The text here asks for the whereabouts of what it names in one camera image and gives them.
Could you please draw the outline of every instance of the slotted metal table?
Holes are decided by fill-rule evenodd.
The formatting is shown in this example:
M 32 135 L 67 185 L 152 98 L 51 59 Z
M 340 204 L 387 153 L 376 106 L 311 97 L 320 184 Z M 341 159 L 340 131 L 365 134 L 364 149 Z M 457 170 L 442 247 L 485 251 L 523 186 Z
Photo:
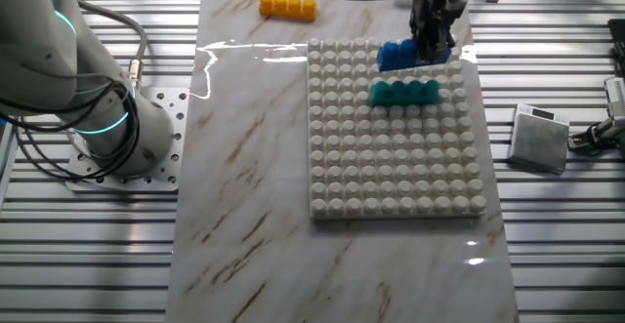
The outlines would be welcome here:
M 89 1 L 146 28 L 145 85 L 190 86 L 200 0 Z M 625 0 L 471 0 L 469 11 L 521 322 L 623 322 L 620 154 L 570 155 L 559 177 L 505 160 L 520 102 L 569 116 L 572 132 L 606 118 L 605 25 L 625 16 Z M 139 38 L 86 18 L 125 66 Z M 67 163 L 65 135 L 38 138 Z M 0 321 L 163 322 L 177 197 L 75 195 L 19 152 L 9 167 L 0 187 Z

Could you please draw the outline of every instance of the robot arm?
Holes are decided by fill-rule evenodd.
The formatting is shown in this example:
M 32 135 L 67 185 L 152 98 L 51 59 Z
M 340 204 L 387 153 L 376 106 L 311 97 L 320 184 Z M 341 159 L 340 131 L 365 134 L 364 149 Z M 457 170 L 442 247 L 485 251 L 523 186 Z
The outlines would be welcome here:
M 132 178 L 160 162 L 173 140 L 169 116 L 136 90 L 85 22 L 77 0 L 0 0 L 0 23 L 3 117 L 50 131 L 15 116 L 56 114 L 92 157 L 99 156 L 94 161 L 102 173 L 91 177 Z
M 419 60 L 435 63 L 455 46 L 449 29 L 462 16 L 468 0 L 413 0 L 410 14 L 412 40 Z

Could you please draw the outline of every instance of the brown vein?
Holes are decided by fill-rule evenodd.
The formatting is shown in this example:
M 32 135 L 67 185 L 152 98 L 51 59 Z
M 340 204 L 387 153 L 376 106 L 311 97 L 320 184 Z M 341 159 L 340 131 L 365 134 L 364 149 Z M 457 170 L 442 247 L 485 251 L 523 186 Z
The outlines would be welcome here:
M 256 27 L 254 29 L 252 29 L 252 31 L 250 31 L 250 33 L 248 34 L 248 36 L 252 36 L 254 35 L 254 33 L 260 29 L 263 25 L 265 25 L 265 23 L 267 22 L 267 20 L 269 20 L 271 18 L 271 16 L 269 17 L 265 17 L 265 19 L 263 21 L 261 21 L 258 25 L 256 25 Z
M 256 129 L 261 124 L 263 124 L 264 121 L 265 121 L 265 114 L 263 114 L 263 117 L 261 117 L 260 121 L 254 122 L 254 125 L 250 129 L 247 130 L 247 133 L 245 133 L 245 137 L 243 138 L 242 141 L 238 143 L 238 145 L 236 146 L 234 151 L 230 154 L 230 156 L 228 156 L 228 159 L 226 160 L 226 162 L 228 163 L 234 162 L 234 160 L 236 159 L 236 156 L 238 156 L 239 152 L 241 152 L 241 147 L 243 147 L 243 145 L 248 141 L 248 139 L 250 139 L 252 134 L 254 134 L 254 131 L 256 131 Z
M 197 120 L 197 124 L 199 125 L 199 129 L 204 128 L 204 126 L 206 125 L 206 123 L 208 123 L 209 120 L 211 120 L 211 118 L 213 118 L 213 115 L 215 114 L 215 111 L 211 112 L 209 115 L 207 115 L 206 117 L 202 117 L 200 119 Z
M 252 303 L 254 303 L 254 301 L 258 298 L 259 295 L 261 295 L 261 292 L 263 291 L 263 289 L 265 289 L 265 286 L 267 285 L 267 282 L 263 283 L 261 285 L 260 288 L 258 288 L 258 290 L 256 291 L 256 293 L 254 293 L 254 295 L 252 295 L 252 297 L 250 298 L 250 300 L 247 301 L 247 303 L 245 304 L 245 306 L 243 308 L 241 308 L 240 311 L 238 311 L 238 313 L 236 314 L 236 316 L 234 316 L 234 319 L 232 319 L 232 323 L 236 323 L 236 321 L 238 320 L 238 318 L 245 312 L 245 310 L 247 308 L 249 308 L 250 305 L 252 305 Z
M 220 8 L 219 8 L 219 10 L 217 10 L 217 12 L 215 12 L 215 13 L 213 14 L 213 18 L 214 18 L 214 17 L 216 17 L 216 16 L 218 16 L 221 12 L 225 11 L 225 10 L 226 10 L 226 7 L 227 7 L 230 3 L 232 3 L 232 0 L 228 0 L 228 2 L 227 2 L 227 3 L 225 3 L 222 7 L 220 7 Z
M 387 309 L 389 309 L 391 299 L 393 298 L 389 294 L 389 289 L 389 285 L 384 282 L 378 285 L 378 291 L 382 294 L 382 303 L 380 303 L 380 307 L 378 307 L 378 323 L 384 321 L 384 316 L 387 314 Z
M 206 275 L 206 273 L 208 273 L 208 271 L 210 270 L 210 268 L 211 268 L 211 267 L 210 267 L 210 265 L 209 265 L 209 266 L 207 266 L 207 267 L 204 269 L 204 271 L 202 272 L 202 274 L 200 274 L 197 278 L 195 278 L 195 280 L 193 281 L 193 283 L 191 283 L 191 285 L 189 285 L 189 286 L 188 286 L 188 288 L 185 290 L 185 295 L 186 295 L 186 294 L 188 294 L 188 293 L 190 293 L 190 292 L 191 292 L 191 291 L 195 288 L 195 286 L 197 285 L 197 283 L 199 283 L 199 282 L 202 280 L 202 278 L 204 277 L 204 275 Z
M 243 239 L 241 240 L 241 242 L 247 240 L 250 236 L 252 236 L 252 234 L 254 234 L 254 232 L 256 230 L 258 230 L 259 227 L 261 227 L 261 225 L 263 224 L 263 222 L 265 221 L 265 218 L 267 217 L 267 215 L 269 214 L 269 211 L 267 211 L 262 217 L 260 217 L 258 219 L 258 221 L 256 222 L 256 225 L 254 225 L 254 228 L 252 228 L 252 231 L 250 231 L 249 233 L 247 233 L 247 235 L 245 235 L 245 237 L 243 237 Z

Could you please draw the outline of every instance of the teal brick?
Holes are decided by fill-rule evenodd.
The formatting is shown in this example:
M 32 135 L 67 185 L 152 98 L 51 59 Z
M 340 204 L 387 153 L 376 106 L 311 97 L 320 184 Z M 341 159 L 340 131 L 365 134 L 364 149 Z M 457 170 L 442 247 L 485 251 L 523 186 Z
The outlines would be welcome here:
M 381 81 L 371 87 L 371 106 L 437 104 L 440 99 L 438 89 L 440 89 L 440 84 L 436 80 L 429 80 L 425 84 L 418 80 L 413 80 L 408 84 L 396 81 L 391 85 Z

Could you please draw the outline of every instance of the metal base plate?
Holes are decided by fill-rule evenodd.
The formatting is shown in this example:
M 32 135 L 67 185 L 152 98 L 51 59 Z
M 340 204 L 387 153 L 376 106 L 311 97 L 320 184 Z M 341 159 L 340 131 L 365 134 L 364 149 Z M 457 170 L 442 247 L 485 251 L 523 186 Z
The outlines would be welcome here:
M 165 192 L 178 191 L 183 164 L 183 146 L 188 117 L 189 89 L 185 88 L 142 88 L 142 94 L 148 100 L 157 102 L 167 112 L 174 125 L 172 146 L 166 157 L 155 168 L 147 171 L 140 178 L 122 180 L 117 176 L 108 176 L 96 181 L 66 182 L 74 192 Z M 82 138 L 76 135 L 76 143 L 83 144 Z M 88 174 L 100 167 L 89 158 L 73 148 L 69 159 L 69 171 L 77 174 Z

